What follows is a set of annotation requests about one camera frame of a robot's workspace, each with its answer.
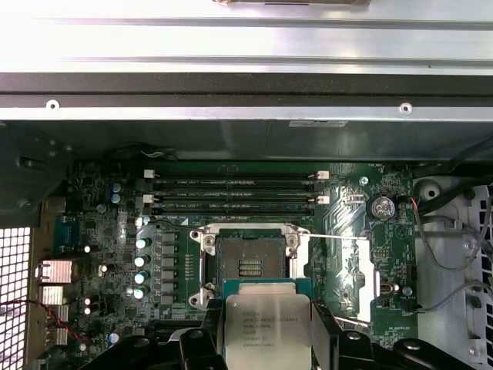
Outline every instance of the gray cable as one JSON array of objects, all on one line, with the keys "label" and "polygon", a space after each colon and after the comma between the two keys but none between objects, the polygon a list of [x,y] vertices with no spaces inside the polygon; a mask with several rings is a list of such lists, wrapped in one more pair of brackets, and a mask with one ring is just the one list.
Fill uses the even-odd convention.
[{"label": "gray cable", "polygon": [[459,295],[462,291],[465,289],[469,288],[482,288],[486,289],[489,293],[490,298],[493,296],[493,289],[491,289],[491,286],[489,284],[483,283],[482,281],[479,280],[473,280],[473,281],[468,281],[467,283],[464,283],[454,291],[452,291],[443,301],[438,302],[437,304],[429,307],[429,308],[419,308],[416,310],[418,314],[426,314],[429,312],[434,312],[439,310],[440,308],[443,308],[446,306],[452,299],[454,299],[457,295]]},{"label": "gray cable", "polygon": [[[436,216],[423,216],[421,217],[421,223],[423,225],[425,224],[431,224],[434,222],[443,222],[444,224],[450,224],[450,228],[454,228],[455,224],[457,222],[460,222],[458,220],[455,220],[451,217],[447,216],[441,216],[441,215],[436,215]],[[468,224],[462,223],[462,231],[464,231],[466,234],[471,235],[476,243],[479,244],[479,241],[481,239],[481,233],[477,230],[475,230],[473,227],[469,226]],[[493,264],[493,246],[491,245],[491,242],[487,240],[483,240],[481,244],[481,249],[485,253],[485,255],[488,257],[490,262]]]},{"label": "gray cable", "polygon": [[426,234],[423,228],[423,223],[421,222],[421,218],[419,215],[419,210],[414,210],[414,218],[416,219],[416,225],[418,226],[419,235],[421,237],[421,240],[423,241],[424,247],[430,253],[431,259],[435,266],[441,268],[442,270],[446,270],[450,272],[462,271],[467,267],[471,266],[476,256],[478,255],[479,250],[481,249],[481,245],[483,244],[483,241],[485,241],[486,231],[488,230],[489,222],[491,218],[491,202],[493,202],[493,196],[489,197],[487,200],[485,222],[479,234],[478,242],[475,245],[475,249],[473,250],[472,255],[465,261],[465,263],[459,267],[447,267],[441,264],[437,260],[436,256],[434,255],[433,249],[431,248],[430,244],[428,243],[428,239],[426,238]]}]

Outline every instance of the screw hole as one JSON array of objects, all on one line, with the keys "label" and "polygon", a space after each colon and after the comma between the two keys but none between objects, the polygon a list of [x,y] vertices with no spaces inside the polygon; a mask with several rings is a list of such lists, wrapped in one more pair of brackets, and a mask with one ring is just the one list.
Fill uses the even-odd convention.
[{"label": "screw hole", "polygon": [[402,114],[411,114],[413,110],[413,106],[409,103],[402,103],[401,106],[399,107],[399,110],[401,111]]}]

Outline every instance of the green circuit board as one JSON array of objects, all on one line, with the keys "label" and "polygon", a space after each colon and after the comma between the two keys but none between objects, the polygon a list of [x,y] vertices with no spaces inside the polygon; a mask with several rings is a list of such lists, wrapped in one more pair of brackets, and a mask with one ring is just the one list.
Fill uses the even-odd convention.
[{"label": "green circuit board", "polygon": [[[144,179],[144,170],[156,176]],[[301,178],[320,171],[327,171],[329,177],[318,182],[312,193],[326,197],[327,203],[289,203],[287,195],[283,197],[287,203],[281,208],[271,203],[275,202],[270,199],[272,193],[298,197],[302,193],[300,184],[306,187],[297,180],[296,189],[281,183],[280,190],[278,179]],[[242,179],[234,184],[240,188],[235,190],[239,197],[248,197],[249,187],[255,183],[247,177],[261,179],[259,183],[265,181],[265,187],[259,190],[261,201],[226,207],[218,200],[209,200],[221,191],[231,191],[215,188],[224,187],[221,179],[236,177]],[[207,186],[200,190],[199,197],[197,189],[204,181]],[[149,192],[149,182],[154,182],[152,204],[142,200]],[[93,345],[80,351],[76,343],[70,342],[73,355],[81,363],[96,357],[109,347],[111,333],[120,338],[147,334],[149,323],[151,330],[159,331],[161,325],[163,331],[171,331],[180,325],[196,325],[203,318],[204,311],[189,303],[190,296],[200,289],[199,245],[190,238],[189,230],[173,228],[169,223],[202,227],[217,222],[276,222],[294,224],[312,234],[365,237],[367,240],[310,239],[306,276],[312,279],[314,298],[325,301],[337,316],[367,322],[362,326],[341,324],[367,332],[384,347],[391,347],[401,338],[416,338],[418,320],[403,310],[403,305],[416,299],[411,184],[407,167],[372,163],[76,163],[67,188],[65,216],[57,220],[54,257],[80,253],[88,245],[98,246],[98,251],[86,262],[86,275],[77,282],[78,300],[69,313],[77,330],[89,333]],[[368,204],[376,197],[392,200],[394,212],[388,220],[368,215]],[[165,200],[167,205],[157,207]],[[160,224],[159,220],[168,223]],[[238,229],[222,237],[252,240],[279,235],[272,230]],[[138,239],[152,241],[145,252],[136,249]],[[134,260],[141,254],[150,257],[145,266],[150,277],[146,296],[135,299],[134,277],[142,268]],[[112,269],[102,273],[102,264]],[[215,285],[219,283],[217,266],[217,261],[211,260],[207,268],[208,281]],[[372,266],[379,279],[374,287],[380,294],[376,298],[362,289],[370,285],[366,281],[370,275],[365,271],[371,271]],[[108,309],[104,315],[81,314],[83,298],[91,294],[105,298]]]}]

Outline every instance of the electrolytic capacitor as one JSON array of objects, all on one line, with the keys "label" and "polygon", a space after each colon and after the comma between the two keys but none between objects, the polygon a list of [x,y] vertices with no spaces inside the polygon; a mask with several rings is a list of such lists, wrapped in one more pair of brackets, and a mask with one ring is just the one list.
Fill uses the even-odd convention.
[{"label": "electrolytic capacitor", "polygon": [[137,249],[143,249],[145,247],[148,247],[151,245],[152,241],[148,237],[142,237],[136,241],[136,247]]},{"label": "electrolytic capacitor", "polygon": [[98,245],[86,245],[84,247],[84,252],[86,253],[95,253],[95,252],[99,252],[101,250],[101,248],[99,248]]},{"label": "electrolytic capacitor", "polygon": [[84,304],[86,306],[89,306],[93,303],[97,303],[99,302],[99,296],[97,294],[93,294],[93,295],[90,295],[89,297],[87,297],[85,300],[84,300]]},{"label": "electrolytic capacitor", "polygon": [[111,191],[112,191],[113,193],[119,193],[121,190],[122,190],[122,185],[120,185],[119,183],[114,183],[114,184],[111,186]]},{"label": "electrolytic capacitor", "polygon": [[109,343],[111,343],[111,345],[115,345],[116,343],[118,343],[119,340],[120,336],[118,335],[118,333],[111,333],[108,337],[108,341]]},{"label": "electrolytic capacitor", "polygon": [[149,292],[147,287],[138,287],[133,290],[133,296],[136,299],[142,299]]},{"label": "electrolytic capacitor", "polygon": [[149,256],[139,256],[137,257],[133,263],[137,266],[137,267],[142,267],[144,264],[148,264],[149,262],[151,261],[151,257]]},{"label": "electrolytic capacitor", "polygon": [[94,312],[97,312],[99,310],[99,304],[98,303],[93,303],[90,306],[87,306],[84,308],[84,314],[90,315],[93,314]]},{"label": "electrolytic capacitor", "polygon": [[113,195],[111,196],[111,203],[113,203],[113,204],[118,204],[118,203],[120,203],[120,200],[121,200],[121,199],[122,199],[122,198],[121,198],[121,196],[120,196],[120,195],[118,195],[118,194],[113,194]]},{"label": "electrolytic capacitor", "polygon": [[147,271],[140,271],[134,278],[133,280],[137,284],[143,284],[144,281],[146,281],[149,278],[149,273]]}]

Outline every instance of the black wire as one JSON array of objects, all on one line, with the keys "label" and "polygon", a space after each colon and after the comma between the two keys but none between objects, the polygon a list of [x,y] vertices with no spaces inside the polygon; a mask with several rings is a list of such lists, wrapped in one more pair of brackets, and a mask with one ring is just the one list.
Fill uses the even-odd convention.
[{"label": "black wire", "polygon": [[124,156],[126,159],[130,157],[133,159],[135,157],[143,156],[143,153],[153,153],[153,152],[163,152],[164,159],[167,160],[177,160],[175,149],[169,146],[155,146],[148,143],[126,143],[121,146],[116,146],[104,152],[102,155],[103,160],[111,160]]},{"label": "black wire", "polygon": [[462,150],[459,154],[452,157],[448,162],[430,164],[427,166],[420,166],[413,170],[414,178],[434,176],[434,175],[446,175],[457,168],[457,166],[464,161],[472,158],[476,154],[493,147],[493,137],[489,137],[486,140],[481,141],[473,146]]},{"label": "black wire", "polygon": [[176,225],[173,222],[168,221],[168,220],[155,220],[155,221],[151,221],[151,224],[156,224],[156,225],[165,224],[167,227],[170,227],[171,229],[174,229],[174,230],[197,231],[200,233],[203,232],[203,230],[197,229],[196,227],[185,226],[185,225]]},{"label": "black wire", "polygon": [[493,175],[466,180],[458,184],[456,187],[452,187],[451,189],[440,194],[438,197],[433,198],[432,200],[421,202],[418,208],[419,214],[420,216],[423,216],[425,214],[429,214],[430,212],[436,211],[450,203],[454,198],[463,194],[467,189],[477,187],[479,185],[489,185],[491,182],[493,182]]}]

